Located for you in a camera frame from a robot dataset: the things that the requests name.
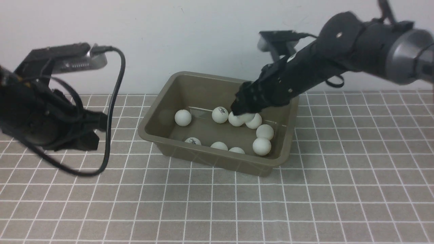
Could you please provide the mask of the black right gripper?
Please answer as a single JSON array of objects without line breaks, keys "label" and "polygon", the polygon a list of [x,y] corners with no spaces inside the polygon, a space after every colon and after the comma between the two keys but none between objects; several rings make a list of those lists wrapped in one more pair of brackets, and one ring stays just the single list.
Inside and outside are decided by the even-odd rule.
[{"label": "black right gripper", "polygon": [[325,69],[326,60],[310,52],[282,57],[264,68],[256,81],[242,83],[231,109],[240,116],[288,105],[291,99],[324,82]]}]

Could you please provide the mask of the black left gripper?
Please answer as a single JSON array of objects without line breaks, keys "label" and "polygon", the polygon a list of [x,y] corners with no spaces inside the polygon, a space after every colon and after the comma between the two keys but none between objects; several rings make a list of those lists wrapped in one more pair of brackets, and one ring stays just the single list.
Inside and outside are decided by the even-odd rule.
[{"label": "black left gripper", "polygon": [[50,151],[66,149],[96,151],[100,138],[95,133],[95,130],[107,131],[107,114],[85,109],[81,120],[60,126],[57,139],[45,145],[44,149]]}]

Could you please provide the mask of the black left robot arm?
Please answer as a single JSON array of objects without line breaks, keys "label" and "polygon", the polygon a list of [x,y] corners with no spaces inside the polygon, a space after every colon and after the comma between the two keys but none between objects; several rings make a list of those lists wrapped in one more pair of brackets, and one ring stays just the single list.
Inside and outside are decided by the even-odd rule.
[{"label": "black left robot arm", "polygon": [[69,85],[73,101],[41,82],[1,68],[1,130],[45,150],[95,151],[96,131],[107,131],[107,115],[84,108]]}]

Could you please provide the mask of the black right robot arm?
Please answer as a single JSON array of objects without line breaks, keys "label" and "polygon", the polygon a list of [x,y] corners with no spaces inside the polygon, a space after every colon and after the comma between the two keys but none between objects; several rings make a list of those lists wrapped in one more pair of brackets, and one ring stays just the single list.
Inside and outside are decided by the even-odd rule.
[{"label": "black right robot arm", "polygon": [[353,12],[334,15],[318,35],[293,30],[261,31],[258,48],[270,52],[258,79],[244,82],[231,110],[236,116],[288,105],[296,96],[346,72],[364,72],[398,85],[417,80],[433,83],[433,35],[397,22],[387,0],[381,17],[362,22]]}]

